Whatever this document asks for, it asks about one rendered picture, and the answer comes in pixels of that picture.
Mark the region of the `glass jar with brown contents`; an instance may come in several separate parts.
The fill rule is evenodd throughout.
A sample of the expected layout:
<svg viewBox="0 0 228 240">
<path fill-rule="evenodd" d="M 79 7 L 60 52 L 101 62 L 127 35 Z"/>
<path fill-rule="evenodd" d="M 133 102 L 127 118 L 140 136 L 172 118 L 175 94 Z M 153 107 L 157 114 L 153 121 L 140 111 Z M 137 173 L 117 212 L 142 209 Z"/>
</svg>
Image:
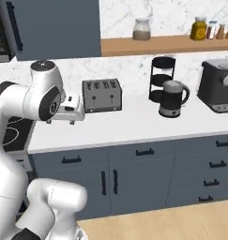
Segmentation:
<svg viewBox="0 0 228 240">
<path fill-rule="evenodd" d="M 151 29 L 148 19 L 140 18 L 135 20 L 132 38 L 134 40 L 149 40 L 151 38 Z"/>
</svg>

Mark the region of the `black hob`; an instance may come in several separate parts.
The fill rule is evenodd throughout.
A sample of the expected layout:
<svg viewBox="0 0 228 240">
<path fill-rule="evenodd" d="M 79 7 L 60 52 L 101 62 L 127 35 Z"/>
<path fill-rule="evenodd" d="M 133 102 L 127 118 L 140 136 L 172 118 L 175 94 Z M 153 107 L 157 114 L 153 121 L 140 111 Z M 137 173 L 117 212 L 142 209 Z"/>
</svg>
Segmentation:
<svg viewBox="0 0 228 240">
<path fill-rule="evenodd" d="M 8 120 L 3 147 L 6 152 L 26 150 L 36 122 L 33 120 L 11 117 Z"/>
</svg>

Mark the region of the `black and silver electric kettle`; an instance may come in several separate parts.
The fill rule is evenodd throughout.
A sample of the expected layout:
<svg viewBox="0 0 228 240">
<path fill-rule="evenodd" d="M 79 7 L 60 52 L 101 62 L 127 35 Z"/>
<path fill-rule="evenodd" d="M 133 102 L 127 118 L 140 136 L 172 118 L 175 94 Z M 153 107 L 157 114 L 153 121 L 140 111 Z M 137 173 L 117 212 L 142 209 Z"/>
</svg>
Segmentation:
<svg viewBox="0 0 228 240">
<path fill-rule="evenodd" d="M 159 114 L 167 118 L 177 118 L 181 113 L 181 106 L 189 97 L 190 89 L 184 83 L 166 81 L 160 98 Z"/>
</svg>

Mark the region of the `blue-grey cupboard door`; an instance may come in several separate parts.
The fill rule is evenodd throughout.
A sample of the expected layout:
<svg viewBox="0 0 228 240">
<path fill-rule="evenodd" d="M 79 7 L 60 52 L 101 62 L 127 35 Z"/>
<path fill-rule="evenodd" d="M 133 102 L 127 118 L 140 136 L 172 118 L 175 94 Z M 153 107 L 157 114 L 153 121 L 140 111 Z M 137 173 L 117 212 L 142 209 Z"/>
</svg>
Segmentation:
<svg viewBox="0 0 228 240">
<path fill-rule="evenodd" d="M 110 165 L 111 214 L 121 215 L 165 207 L 174 159 L 149 159 Z M 114 174 L 118 172 L 118 193 Z"/>
<path fill-rule="evenodd" d="M 106 175 L 106 196 L 103 196 L 101 191 L 102 171 L 105 171 Z M 110 215 L 109 180 L 106 166 L 46 172 L 43 175 L 38 175 L 38 177 L 69 181 L 86 188 L 88 194 L 87 204 L 81 212 L 77 213 L 77 219 L 101 218 Z"/>
<path fill-rule="evenodd" d="M 18 51 L 6 1 L 14 6 Z M 99 0 L 0 0 L 10 49 L 19 61 L 100 57 Z"/>
</svg>

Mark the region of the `red spice bottle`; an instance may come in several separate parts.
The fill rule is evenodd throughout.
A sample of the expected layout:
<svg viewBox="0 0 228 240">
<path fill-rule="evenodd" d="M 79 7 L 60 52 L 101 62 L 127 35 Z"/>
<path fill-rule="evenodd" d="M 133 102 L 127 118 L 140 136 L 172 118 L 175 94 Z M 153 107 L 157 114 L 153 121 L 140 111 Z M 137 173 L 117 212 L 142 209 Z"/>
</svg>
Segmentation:
<svg viewBox="0 0 228 240">
<path fill-rule="evenodd" d="M 216 21 L 210 21 L 206 30 L 205 38 L 206 39 L 213 39 L 215 35 L 217 27 L 217 22 Z"/>
</svg>

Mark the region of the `silver four-slot toaster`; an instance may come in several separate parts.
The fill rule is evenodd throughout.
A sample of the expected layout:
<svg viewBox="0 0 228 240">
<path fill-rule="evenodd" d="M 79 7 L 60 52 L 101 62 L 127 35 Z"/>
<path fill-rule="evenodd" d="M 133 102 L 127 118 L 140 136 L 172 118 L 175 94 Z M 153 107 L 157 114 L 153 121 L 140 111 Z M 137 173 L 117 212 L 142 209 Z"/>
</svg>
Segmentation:
<svg viewBox="0 0 228 240">
<path fill-rule="evenodd" d="M 87 113 L 122 110 L 122 88 L 118 79 L 82 81 L 82 93 Z"/>
</svg>

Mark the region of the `blue-grey upper cupboard door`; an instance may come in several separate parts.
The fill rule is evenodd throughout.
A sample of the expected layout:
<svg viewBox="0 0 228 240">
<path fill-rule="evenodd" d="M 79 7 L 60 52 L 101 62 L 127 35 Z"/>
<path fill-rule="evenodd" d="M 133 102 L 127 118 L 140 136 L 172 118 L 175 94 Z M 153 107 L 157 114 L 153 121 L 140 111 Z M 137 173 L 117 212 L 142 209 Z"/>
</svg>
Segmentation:
<svg viewBox="0 0 228 240">
<path fill-rule="evenodd" d="M 6 1 L 14 6 L 18 51 Z M 10 49 L 19 61 L 100 57 L 99 0 L 0 0 Z"/>
</svg>

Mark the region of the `wooden wall shelf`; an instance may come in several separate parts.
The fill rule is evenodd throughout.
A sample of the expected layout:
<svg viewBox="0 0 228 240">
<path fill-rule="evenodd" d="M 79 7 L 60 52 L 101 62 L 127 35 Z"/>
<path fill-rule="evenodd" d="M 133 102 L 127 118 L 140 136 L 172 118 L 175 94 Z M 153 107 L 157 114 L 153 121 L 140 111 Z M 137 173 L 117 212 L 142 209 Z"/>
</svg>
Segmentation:
<svg viewBox="0 0 228 240">
<path fill-rule="evenodd" d="M 228 39 L 194 41 L 189 36 L 152 37 L 147 41 L 129 37 L 105 38 L 100 43 L 102 57 L 228 51 Z"/>
</svg>

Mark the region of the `silver oven front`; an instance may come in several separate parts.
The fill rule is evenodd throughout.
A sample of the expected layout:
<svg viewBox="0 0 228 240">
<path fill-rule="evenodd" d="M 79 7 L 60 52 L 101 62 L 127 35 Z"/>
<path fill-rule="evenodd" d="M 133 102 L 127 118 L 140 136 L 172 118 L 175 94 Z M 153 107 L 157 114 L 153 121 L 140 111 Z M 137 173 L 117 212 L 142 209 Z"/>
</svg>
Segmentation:
<svg viewBox="0 0 228 240">
<path fill-rule="evenodd" d="M 24 172 L 27 175 L 28 183 L 35 178 L 33 168 L 30 164 L 30 158 L 26 151 L 11 151 L 9 154 L 15 159 L 15 161 L 23 168 Z M 23 212 L 26 210 L 29 201 L 26 196 L 23 197 L 21 207 L 17 213 L 17 218 L 19 218 Z"/>
</svg>

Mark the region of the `dark grey countertop appliance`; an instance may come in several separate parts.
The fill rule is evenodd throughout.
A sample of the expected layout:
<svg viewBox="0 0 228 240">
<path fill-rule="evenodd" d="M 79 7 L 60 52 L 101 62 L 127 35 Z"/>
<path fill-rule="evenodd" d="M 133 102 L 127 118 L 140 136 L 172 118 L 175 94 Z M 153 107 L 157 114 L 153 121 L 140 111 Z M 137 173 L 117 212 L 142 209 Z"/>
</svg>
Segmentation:
<svg viewBox="0 0 228 240">
<path fill-rule="evenodd" d="M 210 59 L 203 71 L 197 97 L 215 113 L 228 113 L 228 59 Z"/>
</svg>

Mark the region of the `blue-grey drawer front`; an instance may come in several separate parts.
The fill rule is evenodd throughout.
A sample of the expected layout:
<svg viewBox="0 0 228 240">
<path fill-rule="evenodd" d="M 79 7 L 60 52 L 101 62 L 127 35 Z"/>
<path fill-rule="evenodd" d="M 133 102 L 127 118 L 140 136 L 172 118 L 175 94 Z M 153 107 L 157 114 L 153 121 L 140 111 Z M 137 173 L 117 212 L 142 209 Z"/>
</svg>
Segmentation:
<svg viewBox="0 0 228 240">
<path fill-rule="evenodd" d="M 82 162 L 63 164 L 61 162 L 63 157 L 80 157 Z M 97 166 L 105 164 L 107 160 L 108 150 L 100 147 L 33 154 L 31 157 L 31 164 L 38 175 L 43 175 L 44 173 L 62 171 L 70 168 Z"/>
<path fill-rule="evenodd" d="M 198 203 L 211 203 L 211 202 L 198 201 L 198 197 L 206 198 L 208 195 L 214 198 L 214 201 L 211 201 L 211 202 L 228 200 L 228 189 L 215 188 L 215 189 L 207 189 L 207 190 L 173 193 L 173 194 L 170 194 L 168 197 L 167 206 L 178 207 L 178 206 L 198 204 Z"/>
<path fill-rule="evenodd" d="M 144 151 L 152 148 L 154 155 L 135 156 L 135 151 Z M 135 144 L 117 145 L 109 148 L 109 162 L 122 163 L 156 158 L 172 158 L 175 155 L 175 148 L 172 142 L 142 142 Z"/>
<path fill-rule="evenodd" d="M 228 135 L 177 140 L 175 142 L 175 151 L 178 156 L 190 156 L 228 150 L 228 147 L 217 147 L 216 141 L 227 142 Z"/>
<path fill-rule="evenodd" d="M 206 182 L 217 179 L 220 184 L 212 187 L 205 187 Z M 228 188 L 228 172 L 201 172 L 189 175 L 175 175 L 172 177 L 170 192 L 187 192 L 214 188 Z"/>
<path fill-rule="evenodd" d="M 222 160 L 227 163 L 226 167 L 209 167 L 209 162 L 219 163 Z M 175 159 L 174 165 L 174 173 L 177 175 L 189 175 L 193 173 L 214 173 L 225 170 L 228 171 L 228 152 L 177 157 Z"/>
</svg>

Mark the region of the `yellow jar with lid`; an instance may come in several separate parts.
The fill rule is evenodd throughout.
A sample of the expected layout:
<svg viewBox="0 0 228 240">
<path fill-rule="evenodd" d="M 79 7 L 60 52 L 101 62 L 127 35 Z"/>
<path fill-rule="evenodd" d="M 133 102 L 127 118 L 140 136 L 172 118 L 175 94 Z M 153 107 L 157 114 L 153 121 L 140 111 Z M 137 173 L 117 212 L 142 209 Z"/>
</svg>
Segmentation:
<svg viewBox="0 0 228 240">
<path fill-rule="evenodd" d="M 190 31 L 192 40 L 204 40 L 206 33 L 206 17 L 196 17 Z"/>
</svg>

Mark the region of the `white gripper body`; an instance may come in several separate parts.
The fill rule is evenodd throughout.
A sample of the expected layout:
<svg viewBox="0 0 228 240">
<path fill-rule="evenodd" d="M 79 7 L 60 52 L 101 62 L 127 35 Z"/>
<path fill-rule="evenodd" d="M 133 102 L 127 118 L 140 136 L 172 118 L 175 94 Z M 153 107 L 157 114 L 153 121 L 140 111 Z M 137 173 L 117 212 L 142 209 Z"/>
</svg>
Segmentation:
<svg viewBox="0 0 228 240">
<path fill-rule="evenodd" d="M 83 112 L 58 112 L 53 117 L 52 120 L 65 120 L 65 121 L 83 121 Z"/>
</svg>

